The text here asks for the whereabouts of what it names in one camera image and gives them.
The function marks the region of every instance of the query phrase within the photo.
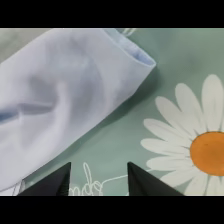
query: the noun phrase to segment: flower petal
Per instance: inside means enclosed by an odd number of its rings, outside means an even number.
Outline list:
[[[184,155],[190,156],[190,150],[181,146],[173,146],[169,142],[165,142],[159,139],[147,138],[141,141],[141,145],[154,153],[163,155]]]
[[[189,125],[180,110],[165,97],[156,98],[156,106],[161,115],[169,122],[181,136],[189,139],[195,139],[197,137],[193,128]]]
[[[211,176],[209,183],[208,183],[206,195],[207,196],[224,196],[223,183],[224,183],[223,180],[221,183],[220,177]]]
[[[190,158],[182,157],[156,157],[147,161],[146,165],[153,170],[158,171],[173,171],[180,169],[187,169],[193,166]]]
[[[187,196],[202,196],[205,193],[208,182],[208,174],[199,171],[185,190]]]
[[[187,85],[180,83],[176,86],[175,94],[185,122],[198,134],[205,133],[207,130],[201,106],[192,90]]]
[[[223,113],[223,87],[217,75],[209,75],[202,88],[202,105],[209,131],[220,130]]]
[[[154,135],[174,145],[190,147],[192,143],[189,139],[182,137],[176,129],[161,121],[155,119],[145,119],[144,125]]]
[[[198,174],[198,169],[196,167],[191,167],[188,169],[177,170],[166,174],[161,181],[168,184],[171,187],[177,187],[195,177]]]

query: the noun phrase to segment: green tablecloth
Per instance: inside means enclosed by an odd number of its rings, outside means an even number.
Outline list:
[[[159,112],[155,99],[164,96],[177,105],[177,84],[185,83],[190,87],[201,104],[202,86],[208,75],[216,74],[220,80],[224,80],[224,29],[141,28],[129,38],[156,60],[157,68],[131,99],[64,153],[26,178],[27,187],[67,162],[72,162],[70,195],[127,195],[129,161],[158,178],[175,171],[173,167],[152,170],[149,163],[146,165],[150,159],[162,155],[141,145],[143,139],[159,139],[158,135],[154,135],[155,132],[153,134],[146,129],[143,121],[150,118],[168,124],[167,119]],[[0,39],[0,50],[5,50],[4,57],[0,55],[1,60],[19,46],[10,39]],[[206,187],[203,194],[206,194],[210,182],[211,185],[218,184],[215,183],[217,180],[212,178],[213,176],[207,174],[204,177]],[[186,193],[189,180],[174,184],[175,189]]]

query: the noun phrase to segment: daisy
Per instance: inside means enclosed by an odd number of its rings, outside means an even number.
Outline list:
[[[202,102],[185,84],[176,86],[177,106],[165,97],[156,106],[169,123],[145,119],[144,126],[160,139],[141,145],[162,156],[147,161],[157,171],[169,171],[161,180],[171,187],[187,183],[185,195],[224,195],[224,90],[216,75],[202,87]]]

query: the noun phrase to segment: orange flower center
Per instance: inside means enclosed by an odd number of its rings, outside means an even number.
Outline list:
[[[190,155],[201,171],[224,176],[224,133],[207,132],[198,136],[191,144]]]

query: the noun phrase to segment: green surface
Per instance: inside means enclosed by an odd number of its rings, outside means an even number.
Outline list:
[[[131,37],[158,63],[137,93],[100,125],[75,142],[56,159],[26,178],[27,186],[42,179],[63,164],[72,162],[71,187],[86,183],[83,163],[88,163],[93,181],[127,173],[129,161],[147,169],[146,162],[157,154],[140,145],[144,138],[154,137],[144,126],[145,118],[165,121],[155,106],[156,96],[176,102],[174,88],[187,84],[201,101],[201,89],[208,74],[224,80],[224,29],[138,29]],[[161,177],[165,172],[151,172]],[[181,192],[186,184],[177,189]],[[108,181],[104,195],[126,195],[127,178]]]

